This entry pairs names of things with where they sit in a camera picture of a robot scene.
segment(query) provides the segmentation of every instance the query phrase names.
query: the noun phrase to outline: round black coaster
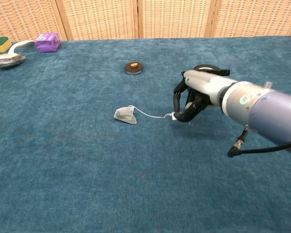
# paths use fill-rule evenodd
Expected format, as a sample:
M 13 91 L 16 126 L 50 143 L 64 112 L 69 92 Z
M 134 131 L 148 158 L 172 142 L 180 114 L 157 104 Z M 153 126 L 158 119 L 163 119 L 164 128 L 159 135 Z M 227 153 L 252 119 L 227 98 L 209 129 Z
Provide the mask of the round black coaster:
M 144 66 L 140 62 L 129 62 L 124 68 L 128 74 L 140 74 L 143 67 Z

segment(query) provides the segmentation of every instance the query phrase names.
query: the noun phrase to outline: tea bag string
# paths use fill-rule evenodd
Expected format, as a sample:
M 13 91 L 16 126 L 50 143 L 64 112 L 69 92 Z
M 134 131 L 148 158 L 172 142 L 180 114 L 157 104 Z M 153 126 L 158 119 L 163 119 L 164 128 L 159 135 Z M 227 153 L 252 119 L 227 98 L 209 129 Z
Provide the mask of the tea bag string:
M 152 118 L 165 118 L 165 117 L 167 117 L 167 116 L 172 116 L 172 113 L 168 113 L 168 114 L 166 114 L 165 116 L 151 116 L 151 115 L 148 115 L 148 114 L 144 113 L 143 111 L 141 111 L 140 109 L 136 108 L 136 107 L 133 106 L 133 105 L 130 105 L 129 107 L 133 107 L 133 108 L 135 108 L 136 110 L 138 110 L 138 111 L 141 112 L 142 114 L 146 115 L 147 117 L 152 117 Z

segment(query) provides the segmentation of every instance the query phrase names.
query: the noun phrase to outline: wicker panel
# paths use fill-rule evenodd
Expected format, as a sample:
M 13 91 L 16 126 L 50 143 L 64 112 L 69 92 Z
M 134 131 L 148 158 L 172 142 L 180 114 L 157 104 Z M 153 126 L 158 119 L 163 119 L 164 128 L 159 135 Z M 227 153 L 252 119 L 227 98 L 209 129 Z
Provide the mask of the wicker panel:
M 61 31 L 50 0 L 0 0 L 0 36 L 21 41 L 57 32 L 60 39 L 65 39 Z
M 142 0 L 143 38 L 204 37 L 210 4 L 211 0 Z
M 289 35 L 291 0 L 221 0 L 215 37 Z
M 72 40 L 135 38 L 131 0 L 57 0 Z

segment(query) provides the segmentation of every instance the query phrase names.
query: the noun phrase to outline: purple container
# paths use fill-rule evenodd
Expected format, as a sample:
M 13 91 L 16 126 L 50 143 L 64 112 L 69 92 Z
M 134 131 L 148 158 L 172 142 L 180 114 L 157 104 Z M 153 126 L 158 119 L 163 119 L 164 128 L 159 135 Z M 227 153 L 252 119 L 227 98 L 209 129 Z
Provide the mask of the purple container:
M 39 52 L 56 52 L 60 46 L 57 33 L 42 33 L 34 41 Z

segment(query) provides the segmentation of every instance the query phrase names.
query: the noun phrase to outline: carpet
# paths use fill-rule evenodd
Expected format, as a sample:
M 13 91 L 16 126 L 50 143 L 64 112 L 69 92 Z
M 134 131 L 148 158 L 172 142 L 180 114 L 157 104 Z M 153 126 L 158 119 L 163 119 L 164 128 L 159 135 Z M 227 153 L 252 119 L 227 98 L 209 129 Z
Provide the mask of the carpet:
M 291 36 L 16 52 L 25 62 L 0 69 L 0 233 L 291 233 L 290 153 L 227 157 L 243 128 L 220 109 L 190 123 L 138 111 L 135 125 L 113 119 L 128 105 L 172 112 L 181 72 L 199 64 L 291 94 Z M 125 72 L 131 61 L 141 74 Z M 242 149 L 268 146 L 250 133 Z

